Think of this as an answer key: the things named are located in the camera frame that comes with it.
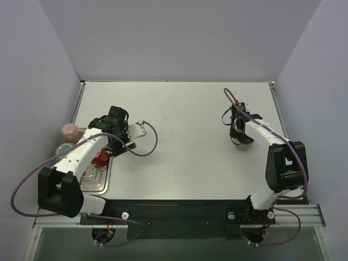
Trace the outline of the red mug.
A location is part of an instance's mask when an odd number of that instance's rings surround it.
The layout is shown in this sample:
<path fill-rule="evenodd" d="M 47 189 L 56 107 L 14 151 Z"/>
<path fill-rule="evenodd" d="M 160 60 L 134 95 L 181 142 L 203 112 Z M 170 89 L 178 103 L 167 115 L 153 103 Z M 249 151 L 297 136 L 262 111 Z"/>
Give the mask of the red mug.
<path fill-rule="evenodd" d="M 98 155 L 94 157 L 91 164 L 96 168 L 105 167 L 109 163 L 110 155 L 105 148 L 102 148 Z"/>

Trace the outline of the mauve mug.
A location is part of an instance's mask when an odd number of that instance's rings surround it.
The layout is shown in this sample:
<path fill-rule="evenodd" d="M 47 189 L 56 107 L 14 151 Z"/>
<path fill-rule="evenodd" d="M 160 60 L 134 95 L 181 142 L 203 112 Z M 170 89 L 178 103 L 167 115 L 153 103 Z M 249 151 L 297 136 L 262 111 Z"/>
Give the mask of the mauve mug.
<path fill-rule="evenodd" d="M 253 146 L 253 143 L 242 143 L 235 138 L 231 138 L 231 141 L 239 151 L 248 151 Z"/>

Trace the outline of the pink mug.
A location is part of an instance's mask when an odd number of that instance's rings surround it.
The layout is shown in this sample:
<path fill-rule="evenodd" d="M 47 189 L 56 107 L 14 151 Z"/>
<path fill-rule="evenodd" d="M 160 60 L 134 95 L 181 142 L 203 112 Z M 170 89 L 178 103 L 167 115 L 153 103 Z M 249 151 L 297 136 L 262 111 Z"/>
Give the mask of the pink mug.
<path fill-rule="evenodd" d="M 85 130 L 85 128 L 79 128 L 72 123 L 68 123 L 63 126 L 61 132 L 67 142 L 76 144 L 84 135 Z"/>

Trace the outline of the teal green mug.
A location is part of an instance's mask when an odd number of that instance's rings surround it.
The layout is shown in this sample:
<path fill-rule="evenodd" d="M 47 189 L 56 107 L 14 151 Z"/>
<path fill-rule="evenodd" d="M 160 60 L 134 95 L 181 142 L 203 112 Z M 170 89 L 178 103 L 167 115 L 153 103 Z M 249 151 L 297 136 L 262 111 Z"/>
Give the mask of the teal green mug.
<path fill-rule="evenodd" d="M 66 142 L 64 144 L 61 144 L 55 151 L 56 155 L 60 155 L 66 151 L 68 151 L 70 148 L 72 148 L 74 146 L 73 143 L 70 142 Z"/>

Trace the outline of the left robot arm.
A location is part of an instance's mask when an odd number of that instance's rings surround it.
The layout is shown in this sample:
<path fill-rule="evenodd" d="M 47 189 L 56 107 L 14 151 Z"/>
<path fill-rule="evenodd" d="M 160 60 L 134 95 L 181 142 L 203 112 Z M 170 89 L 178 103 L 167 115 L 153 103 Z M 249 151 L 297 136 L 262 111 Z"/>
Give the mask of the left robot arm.
<path fill-rule="evenodd" d="M 92 120 L 82 138 L 73 149 L 51 168 L 43 167 L 38 174 L 38 205 L 67 217 L 92 214 L 101 224 L 110 221 L 112 211 L 106 200 L 84 195 L 80 187 L 83 172 L 103 148 L 116 157 L 126 152 L 125 144 L 131 139 L 127 135 L 129 114 L 126 110 L 112 106 L 107 115 Z"/>

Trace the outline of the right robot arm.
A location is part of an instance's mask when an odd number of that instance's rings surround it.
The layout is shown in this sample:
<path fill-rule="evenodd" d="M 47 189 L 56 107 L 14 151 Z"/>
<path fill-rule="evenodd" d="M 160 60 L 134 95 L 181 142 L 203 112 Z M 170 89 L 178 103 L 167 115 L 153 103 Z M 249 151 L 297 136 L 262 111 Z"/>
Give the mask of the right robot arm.
<path fill-rule="evenodd" d="M 291 141 L 272 128 L 258 114 L 251 114 L 243 102 L 231 107 L 229 136 L 236 146 L 250 147 L 257 143 L 267 153 L 265 183 L 248 196 L 243 208 L 244 219 L 256 222 L 280 198 L 298 199 L 305 195 L 287 193 L 308 185 L 307 155 L 304 143 Z"/>

